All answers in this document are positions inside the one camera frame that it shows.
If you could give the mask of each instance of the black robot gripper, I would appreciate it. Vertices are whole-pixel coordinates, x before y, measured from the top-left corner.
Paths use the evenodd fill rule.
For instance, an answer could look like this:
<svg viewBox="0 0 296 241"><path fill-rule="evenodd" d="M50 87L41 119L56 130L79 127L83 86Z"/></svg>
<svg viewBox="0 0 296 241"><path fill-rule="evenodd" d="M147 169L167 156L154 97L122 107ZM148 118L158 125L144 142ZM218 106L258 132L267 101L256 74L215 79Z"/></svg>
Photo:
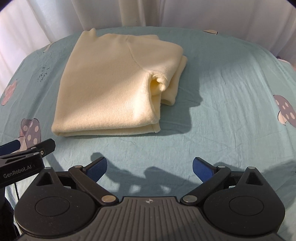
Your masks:
<svg viewBox="0 0 296 241"><path fill-rule="evenodd" d="M283 240L285 208L255 167L231 171L193 161L201 185L176 197L117 197L96 182L107 160L67 172L45 167L15 207L19 240Z"/></svg>

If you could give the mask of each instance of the ribbed knit fabric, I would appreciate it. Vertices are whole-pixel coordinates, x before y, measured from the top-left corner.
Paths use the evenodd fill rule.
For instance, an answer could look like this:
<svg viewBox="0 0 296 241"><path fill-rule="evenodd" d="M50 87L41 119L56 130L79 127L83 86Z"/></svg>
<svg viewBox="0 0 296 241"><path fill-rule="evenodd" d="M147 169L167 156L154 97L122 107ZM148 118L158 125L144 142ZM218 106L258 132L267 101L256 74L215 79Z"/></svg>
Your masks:
<svg viewBox="0 0 296 241"><path fill-rule="evenodd" d="M163 103L174 104L187 61L182 54L179 45L155 37L97 37L95 29L84 31L61 78L52 132L60 136L159 132L162 94Z"/></svg>

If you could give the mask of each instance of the sweater sleeve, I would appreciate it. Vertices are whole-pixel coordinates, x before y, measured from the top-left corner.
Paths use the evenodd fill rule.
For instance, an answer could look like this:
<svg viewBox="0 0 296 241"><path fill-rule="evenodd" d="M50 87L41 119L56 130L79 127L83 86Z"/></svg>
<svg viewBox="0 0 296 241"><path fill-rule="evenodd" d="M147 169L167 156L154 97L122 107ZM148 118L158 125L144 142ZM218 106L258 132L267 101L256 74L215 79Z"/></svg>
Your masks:
<svg viewBox="0 0 296 241"><path fill-rule="evenodd" d="M127 45L134 61L150 73L151 82L157 81L152 92L163 92L176 72L183 55L183 48L177 44L142 36L129 35Z"/></svg>

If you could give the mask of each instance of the metal screw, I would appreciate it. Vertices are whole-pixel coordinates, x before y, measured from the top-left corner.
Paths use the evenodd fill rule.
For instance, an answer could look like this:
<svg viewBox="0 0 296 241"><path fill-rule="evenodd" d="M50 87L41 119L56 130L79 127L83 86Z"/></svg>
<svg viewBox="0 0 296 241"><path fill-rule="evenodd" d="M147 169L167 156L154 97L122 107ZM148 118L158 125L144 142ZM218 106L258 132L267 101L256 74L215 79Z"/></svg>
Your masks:
<svg viewBox="0 0 296 241"><path fill-rule="evenodd" d="M116 200L116 197L113 195L105 195L102 197L103 202L114 202Z"/></svg>
<svg viewBox="0 0 296 241"><path fill-rule="evenodd" d="M193 195L186 195L183 197L183 201L185 202L195 202L197 201L197 197Z"/></svg>

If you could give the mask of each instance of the triangular cutout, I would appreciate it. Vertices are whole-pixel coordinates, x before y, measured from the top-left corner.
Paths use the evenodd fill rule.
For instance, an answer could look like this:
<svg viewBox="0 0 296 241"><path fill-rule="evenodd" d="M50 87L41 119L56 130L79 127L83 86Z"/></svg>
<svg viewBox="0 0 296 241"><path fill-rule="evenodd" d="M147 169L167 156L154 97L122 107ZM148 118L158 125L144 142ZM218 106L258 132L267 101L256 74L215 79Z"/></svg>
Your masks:
<svg viewBox="0 0 296 241"><path fill-rule="evenodd" d="M40 181L37 183L37 186L45 186L53 184L52 178L49 173L45 173Z"/></svg>
<svg viewBox="0 0 296 241"><path fill-rule="evenodd" d="M263 185L262 182L257 177L257 175L255 173L253 173L253 172L250 173L246 184L259 185L259 186Z"/></svg>

